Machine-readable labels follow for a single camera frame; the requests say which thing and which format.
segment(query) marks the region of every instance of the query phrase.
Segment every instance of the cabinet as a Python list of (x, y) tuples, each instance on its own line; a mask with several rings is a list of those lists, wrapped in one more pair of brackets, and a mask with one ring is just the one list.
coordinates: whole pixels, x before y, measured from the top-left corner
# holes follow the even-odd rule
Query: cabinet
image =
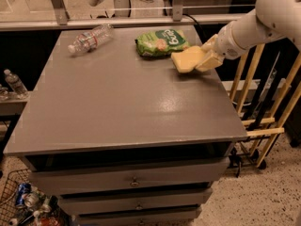
[[(138, 35), (169, 28), (117, 28), (77, 57), (67, 46), (80, 31), (62, 32), (5, 149), (81, 224), (197, 218), (246, 138), (216, 71), (137, 54)], [(193, 26), (173, 28), (200, 44)]]

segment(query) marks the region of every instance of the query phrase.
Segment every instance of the gray tabletop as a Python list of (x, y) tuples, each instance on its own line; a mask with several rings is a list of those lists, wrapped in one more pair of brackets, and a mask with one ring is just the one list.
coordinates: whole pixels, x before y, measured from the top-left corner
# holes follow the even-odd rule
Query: gray tabletop
[[(81, 31), (61, 33), (5, 149), (7, 155), (233, 141), (246, 138), (215, 72), (179, 74), (169, 56), (145, 59), (138, 35), (170, 27), (118, 28), (114, 40), (73, 57)], [(181, 29), (201, 44), (193, 26)]]

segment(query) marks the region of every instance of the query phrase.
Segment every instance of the drawer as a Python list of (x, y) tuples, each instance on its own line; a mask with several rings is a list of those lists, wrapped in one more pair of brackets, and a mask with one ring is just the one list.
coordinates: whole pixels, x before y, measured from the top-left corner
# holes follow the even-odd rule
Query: drawer
[(154, 210), (149, 212), (122, 213), (122, 214), (101, 214), (87, 217), (79, 217), (77, 220), (85, 226), (143, 226), (146, 223), (175, 221), (197, 218), (200, 214), (200, 208), (185, 207), (167, 210)]
[(48, 195), (169, 186), (216, 181), (229, 165), (225, 158), (125, 165), (113, 168), (33, 172), (32, 184)]
[(201, 205), (212, 194), (210, 188), (142, 191), (59, 200), (59, 206), (69, 215), (96, 214), (121, 211), (143, 211), (184, 205)]

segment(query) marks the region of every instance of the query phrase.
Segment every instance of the floor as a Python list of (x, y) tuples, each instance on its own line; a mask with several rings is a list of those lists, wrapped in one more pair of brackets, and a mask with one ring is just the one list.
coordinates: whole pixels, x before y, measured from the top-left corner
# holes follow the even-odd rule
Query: floor
[[(89, 8), (87, 0), (64, 1), (72, 19), (93, 19), (105, 12), (109, 16), (114, 13), (113, 0), (107, 0), (107, 3), (96, 8)], [(131, 15), (133, 17), (163, 15), (162, 0), (156, 0), (152, 4), (132, 0), (132, 5), (136, 8)], [(1, 21), (54, 19), (50, 0), (0, 0)], [(234, 176), (235, 170), (228, 169), (213, 184), (212, 197), (202, 205), (202, 213), (194, 221), (156, 225), (301, 226), (301, 148), (292, 148), (286, 136), (282, 135), (266, 162), (265, 170), (243, 168), (239, 178)], [(5, 157), (1, 168), (4, 175), (0, 180), (0, 191), (8, 174), (13, 170), (24, 169), (25, 165), (17, 158)]]

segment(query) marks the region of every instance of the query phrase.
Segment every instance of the speckled floor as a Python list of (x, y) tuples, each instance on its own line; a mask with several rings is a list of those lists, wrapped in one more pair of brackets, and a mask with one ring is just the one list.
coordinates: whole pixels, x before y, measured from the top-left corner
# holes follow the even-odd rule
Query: speckled floor
[[(239, 178), (234, 176), (236, 169), (227, 169), (220, 180), (214, 182), (214, 193), (202, 205), (202, 213), (194, 221), (156, 225), (300, 226), (301, 148), (292, 148), (285, 135), (281, 135), (265, 160), (265, 170), (245, 167)], [(1, 166), (4, 176), (0, 180), (0, 190), (10, 171), (25, 168), (14, 157), (5, 158)]]

